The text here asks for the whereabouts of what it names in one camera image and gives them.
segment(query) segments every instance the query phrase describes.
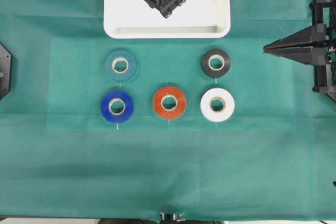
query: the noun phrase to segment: teal fabric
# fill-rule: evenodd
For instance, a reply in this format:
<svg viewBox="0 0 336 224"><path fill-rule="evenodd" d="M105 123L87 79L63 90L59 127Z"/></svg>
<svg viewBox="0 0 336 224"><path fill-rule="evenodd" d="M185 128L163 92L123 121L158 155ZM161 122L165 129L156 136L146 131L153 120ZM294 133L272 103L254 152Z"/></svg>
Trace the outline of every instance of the teal fabric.
<svg viewBox="0 0 336 224"><path fill-rule="evenodd" d="M262 53L310 25L310 2L231 0L222 39L115 40L103 0L0 0L0 42L14 56L0 101L0 215L336 219L336 104L311 92L311 67ZM217 86L236 100L217 127L199 109L216 86L201 70L213 47L232 58ZM118 131L99 111L119 88L104 71L117 49L139 67L121 85L135 112ZM187 97L170 124L151 106L167 82Z"/></svg>

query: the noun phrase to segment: orange tape roll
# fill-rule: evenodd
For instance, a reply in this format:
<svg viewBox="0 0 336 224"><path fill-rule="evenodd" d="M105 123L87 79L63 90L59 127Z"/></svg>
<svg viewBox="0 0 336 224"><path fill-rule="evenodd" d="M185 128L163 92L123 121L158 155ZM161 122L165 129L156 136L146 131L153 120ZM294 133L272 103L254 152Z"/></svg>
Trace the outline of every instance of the orange tape roll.
<svg viewBox="0 0 336 224"><path fill-rule="evenodd" d="M172 98L175 105L172 108L165 108L163 101ZM154 111L162 118L173 120L181 116L186 107L186 100L183 92L176 87L165 87L160 89L153 98Z"/></svg>

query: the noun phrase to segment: tape roll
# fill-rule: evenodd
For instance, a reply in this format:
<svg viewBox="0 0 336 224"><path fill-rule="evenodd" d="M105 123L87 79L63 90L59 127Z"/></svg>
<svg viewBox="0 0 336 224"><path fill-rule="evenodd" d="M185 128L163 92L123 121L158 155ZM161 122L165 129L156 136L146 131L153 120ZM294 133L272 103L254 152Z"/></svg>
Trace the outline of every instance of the tape roll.
<svg viewBox="0 0 336 224"><path fill-rule="evenodd" d="M123 105L123 109L118 113L113 112L111 108L115 102L121 102ZM104 95L100 103L100 111L107 121L123 123L131 118L134 112L134 103L126 92L114 90Z"/></svg>
<svg viewBox="0 0 336 224"><path fill-rule="evenodd" d="M221 61L221 66L214 68L211 66L211 61L218 59ZM203 72L211 78L219 78L228 73L231 67L230 56L221 49L211 49L205 53L202 58Z"/></svg>
<svg viewBox="0 0 336 224"><path fill-rule="evenodd" d="M118 62L124 62L126 65L125 69L116 69ZM135 58L129 52L118 50L108 55L105 61L105 69L113 80L126 81L135 74L137 63Z"/></svg>
<svg viewBox="0 0 336 224"><path fill-rule="evenodd" d="M175 106L167 109L163 105L166 98L173 98ZM177 119L181 116L186 107L186 99L183 92L176 87L165 87L160 89L153 98L154 111L162 118L167 120Z"/></svg>
<svg viewBox="0 0 336 224"><path fill-rule="evenodd" d="M221 110L214 110L212 103L218 100L222 102ZM201 99L201 111L205 118L211 122L224 122L228 120L235 111L235 100L225 89L215 88L208 90Z"/></svg>

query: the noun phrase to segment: white tray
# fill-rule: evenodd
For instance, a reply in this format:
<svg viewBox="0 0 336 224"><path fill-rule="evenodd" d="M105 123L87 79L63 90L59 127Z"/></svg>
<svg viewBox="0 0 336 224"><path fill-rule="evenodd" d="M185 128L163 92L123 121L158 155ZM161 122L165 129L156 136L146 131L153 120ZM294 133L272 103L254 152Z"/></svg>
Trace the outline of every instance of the white tray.
<svg viewBox="0 0 336 224"><path fill-rule="evenodd" d="M186 0L168 19L144 0L104 0L112 38L221 38L230 26L230 0Z"/></svg>

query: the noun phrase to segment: dark blue tape roll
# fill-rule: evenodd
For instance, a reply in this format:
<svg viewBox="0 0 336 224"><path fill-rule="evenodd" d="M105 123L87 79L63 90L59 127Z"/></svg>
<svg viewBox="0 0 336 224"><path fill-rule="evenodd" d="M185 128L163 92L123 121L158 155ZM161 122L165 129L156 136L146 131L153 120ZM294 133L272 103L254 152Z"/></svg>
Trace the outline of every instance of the dark blue tape roll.
<svg viewBox="0 0 336 224"><path fill-rule="evenodd" d="M113 62L124 59L127 61L128 68L125 72L119 73L113 69ZM126 81L130 79L137 70L137 63L135 58L127 51L118 50L108 55L105 61L105 69L109 76L115 81Z"/></svg>
<svg viewBox="0 0 336 224"><path fill-rule="evenodd" d="M110 102L113 99L120 99L125 104L123 112L119 115L115 115L110 111ZM123 123L131 118L134 112L134 103L132 98L126 92L114 90L103 97L100 103L100 111L107 121L112 123Z"/></svg>

